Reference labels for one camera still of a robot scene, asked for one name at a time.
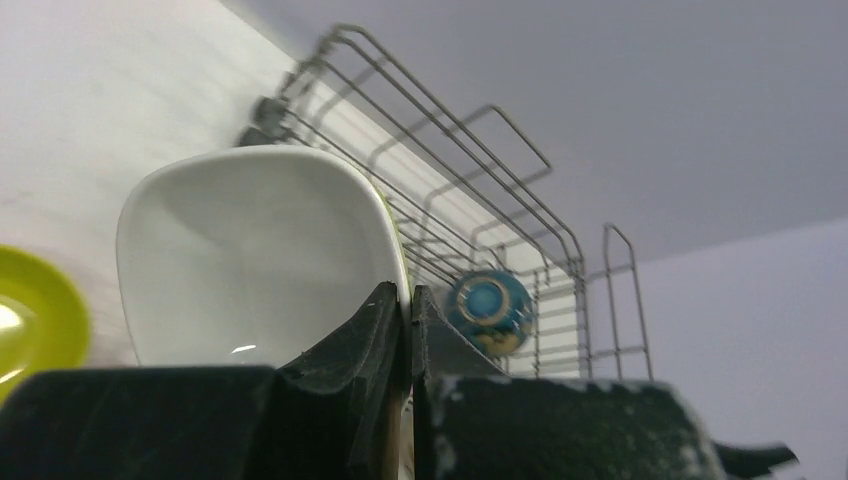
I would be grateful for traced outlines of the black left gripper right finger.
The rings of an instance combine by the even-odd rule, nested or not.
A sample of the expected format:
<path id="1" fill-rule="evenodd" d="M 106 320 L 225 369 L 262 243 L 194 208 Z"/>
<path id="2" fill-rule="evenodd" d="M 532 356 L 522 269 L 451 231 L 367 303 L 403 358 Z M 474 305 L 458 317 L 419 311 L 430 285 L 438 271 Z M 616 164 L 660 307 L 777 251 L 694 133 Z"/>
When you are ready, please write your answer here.
<path id="1" fill-rule="evenodd" d="M 505 374 L 413 293 L 416 479 L 757 479 L 797 462 L 784 443 L 714 440 L 671 385 Z"/>

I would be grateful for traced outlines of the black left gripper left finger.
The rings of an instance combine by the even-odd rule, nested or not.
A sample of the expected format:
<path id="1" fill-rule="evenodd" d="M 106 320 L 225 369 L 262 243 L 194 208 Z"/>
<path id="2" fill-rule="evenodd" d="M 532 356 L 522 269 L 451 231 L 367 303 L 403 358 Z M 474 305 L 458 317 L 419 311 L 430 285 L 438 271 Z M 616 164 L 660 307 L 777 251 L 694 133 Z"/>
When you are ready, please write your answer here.
<path id="1" fill-rule="evenodd" d="M 408 323 L 378 284 L 283 367 L 53 370 L 1 409 L 5 479 L 394 479 Z"/>

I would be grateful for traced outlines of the white square bowl green outside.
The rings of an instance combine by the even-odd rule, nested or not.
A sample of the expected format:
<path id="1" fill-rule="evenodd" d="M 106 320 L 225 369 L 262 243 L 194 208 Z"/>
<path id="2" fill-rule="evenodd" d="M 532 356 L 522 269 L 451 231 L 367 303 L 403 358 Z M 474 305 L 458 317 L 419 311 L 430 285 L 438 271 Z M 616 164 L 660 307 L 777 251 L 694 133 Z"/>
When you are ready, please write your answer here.
<path id="1" fill-rule="evenodd" d="M 283 366 L 383 282 L 411 316 L 384 195 L 352 163 L 312 147 L 231 148 L 154 171 L 122 207 L 116 261 L 146 367 Z"/>

